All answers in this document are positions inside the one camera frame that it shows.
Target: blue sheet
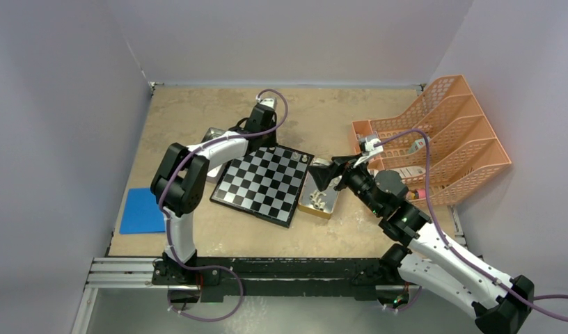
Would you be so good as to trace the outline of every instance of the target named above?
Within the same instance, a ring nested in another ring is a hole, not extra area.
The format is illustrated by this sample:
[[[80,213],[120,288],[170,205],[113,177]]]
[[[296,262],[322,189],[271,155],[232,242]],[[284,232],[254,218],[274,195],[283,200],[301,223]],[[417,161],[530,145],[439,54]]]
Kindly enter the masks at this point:
[[[120,234],[165,232],[163,214],[149,188],[128,189]]]

